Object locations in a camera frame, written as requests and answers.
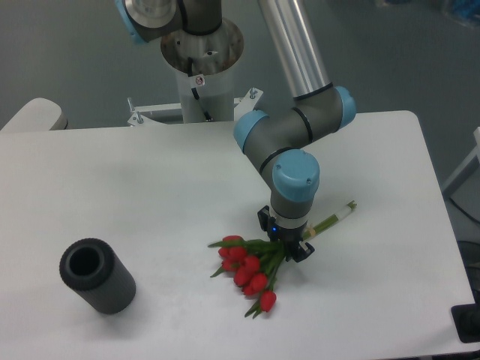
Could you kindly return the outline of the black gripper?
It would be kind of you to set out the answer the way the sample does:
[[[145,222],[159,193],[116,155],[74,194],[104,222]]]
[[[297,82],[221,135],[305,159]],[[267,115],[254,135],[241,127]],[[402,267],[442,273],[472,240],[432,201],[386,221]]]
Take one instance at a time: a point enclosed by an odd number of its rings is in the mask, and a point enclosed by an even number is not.
[[[267,233],[271,242],[286,243],[286,261],[301,262],[313,252],[314,247],[302,240],[307,224],[306,217],[287,218],[266,205],[257,212],[260,228]]]

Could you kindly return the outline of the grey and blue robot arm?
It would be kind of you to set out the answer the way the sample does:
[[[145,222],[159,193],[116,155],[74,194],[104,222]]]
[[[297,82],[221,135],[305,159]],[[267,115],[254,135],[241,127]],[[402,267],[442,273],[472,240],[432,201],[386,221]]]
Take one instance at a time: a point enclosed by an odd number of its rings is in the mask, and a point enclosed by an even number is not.
[[[301,1],[261,1],[259,8],[279,55],[294,100],[285,115],[259,109],[241,112],[231,71],[244,50],[235,23],[220,1],[117,1],[130,37],[142,44],[160,41],[165,62],[175,72],[183,121],[234,122],[238,147],[271,191],[258,213],[273,242],[301,262],[313,252],[303,238],[320,165],[305,146],[346,127],[356,102],[330,81]]]

